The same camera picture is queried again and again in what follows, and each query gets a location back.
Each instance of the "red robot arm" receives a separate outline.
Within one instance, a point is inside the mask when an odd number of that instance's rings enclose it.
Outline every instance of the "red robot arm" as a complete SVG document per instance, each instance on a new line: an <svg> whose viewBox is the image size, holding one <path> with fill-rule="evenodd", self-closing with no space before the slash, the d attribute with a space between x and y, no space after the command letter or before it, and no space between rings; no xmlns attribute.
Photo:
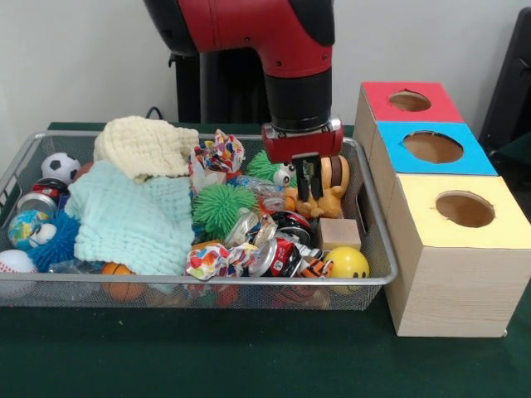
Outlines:
<svg viewBox="0 0 531 398"><path fill-rule="evenodd" d="M241 47L257 51L272 119L262 137L273 163L294 162L302 177L301 159L312 158L319 168L319 157L339 152L343 127L330 117L333 0L144 2L161 37L177 54ZM304 198L307 187L302 190Z"/></svg>

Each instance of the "blue box top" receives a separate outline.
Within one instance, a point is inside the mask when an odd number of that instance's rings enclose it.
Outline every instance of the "blue box top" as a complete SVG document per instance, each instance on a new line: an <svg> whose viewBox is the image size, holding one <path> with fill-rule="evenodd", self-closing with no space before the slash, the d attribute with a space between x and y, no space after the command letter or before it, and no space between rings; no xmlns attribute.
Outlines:
<svg viewBox="0 0 531 398"><path fill-rule="evenodd" d="M379 122L396 172L497 176L464 123Z"/></svg>

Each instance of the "black cable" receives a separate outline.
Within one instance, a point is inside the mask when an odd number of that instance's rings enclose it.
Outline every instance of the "black cable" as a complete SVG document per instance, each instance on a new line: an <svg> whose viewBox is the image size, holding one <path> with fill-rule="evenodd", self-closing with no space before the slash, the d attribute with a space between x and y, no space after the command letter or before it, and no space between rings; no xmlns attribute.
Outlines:
<svg viewBox="0 0 531 398"><path fill-rule="evenodd" d="M164 120L163 113L162 113L162 112L160 111L160 109L157 108L156 106L152 106L151 108L149 108L149 111L148 111L148 113L146 114L146 119L151 118L151 114L152 114L153 112L154 112L155 114L157 114L157 116L158 116L158 118L159 118L160 120Z"/></svg>

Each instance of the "toy pile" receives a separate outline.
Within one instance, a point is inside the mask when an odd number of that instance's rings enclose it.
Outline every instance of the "toy pile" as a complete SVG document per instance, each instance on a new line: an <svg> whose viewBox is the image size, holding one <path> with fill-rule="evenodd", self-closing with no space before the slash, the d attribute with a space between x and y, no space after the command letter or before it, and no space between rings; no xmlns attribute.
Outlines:
<svg viewBox="0 0 531 398"><path fill-rule="evenodd" d="M17 204L8 230L13 250L0 253L0 272L201 281L369 277L356 221L341 209L345 158L322 159L324 195L307 202L297 197L292 165L271 164L264 151L248 160L243 167L243 144L221 130L199 143L196 130L162 120L116 119L95 140L93 162L81 166L68 153L45 159L42 179ZM144 292L142 284L102 286L116 301ZM228 303L237 299L229 288L219 288ZM209 289L216 287L187 286L196 295ZM300 302L325 305L322 292L289 289ZM279 305L285 297L276 299Z"/></svg>

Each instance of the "wire mesh basket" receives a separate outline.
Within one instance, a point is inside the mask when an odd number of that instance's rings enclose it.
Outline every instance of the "wire mesh basket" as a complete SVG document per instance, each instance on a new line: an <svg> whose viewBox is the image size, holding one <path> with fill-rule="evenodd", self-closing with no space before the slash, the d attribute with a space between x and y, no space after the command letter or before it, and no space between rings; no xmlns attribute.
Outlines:
<svg viewBox="0 0 531 398"><path fill-rule="evenodd" d="M47 131L24 143L0 179L0 251L12 248L7 224L16 213L17 199L41 177L44 159L66 152L81 164L87 163L92 160L97 134ZM200 139L211 138L200 135ZM259 136L238 138L246 148L247 162L263 148ZM201 282L175 276L0 273L0 306L364 310L380 288L395 278L397 262L363 149L345 138L341 154L350 166L343 213L360 226L362 252L371 267L369 278L213 278Z"/></svg>

